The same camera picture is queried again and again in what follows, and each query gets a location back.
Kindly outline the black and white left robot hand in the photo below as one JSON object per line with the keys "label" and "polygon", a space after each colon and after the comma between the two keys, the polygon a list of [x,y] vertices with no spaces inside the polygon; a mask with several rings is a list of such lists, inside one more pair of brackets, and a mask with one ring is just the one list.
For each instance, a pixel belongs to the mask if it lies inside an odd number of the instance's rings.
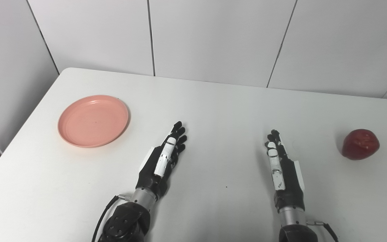
{"label": "black and white left robot hand", "polygon": [[168,179],[178,164],[180,153],[185,150],[186,129],[181,121],[174,124],[161,145],[152,147],[146,154],[139,170],[137,189],[152,192],[156,200],[161,199],[169,185]]}

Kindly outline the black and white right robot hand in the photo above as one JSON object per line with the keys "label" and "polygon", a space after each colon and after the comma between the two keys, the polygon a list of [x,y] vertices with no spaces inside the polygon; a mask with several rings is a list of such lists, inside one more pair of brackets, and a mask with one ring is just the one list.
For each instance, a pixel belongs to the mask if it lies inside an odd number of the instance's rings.
{"label": "black and white right robot hand", "polygon": [[297,172],[298,165],[289,158],[278,130],[271,130],[267,139],[265,147],[275,189],[275,208],[278,211],[286,207],[305,210],[304,192]]}

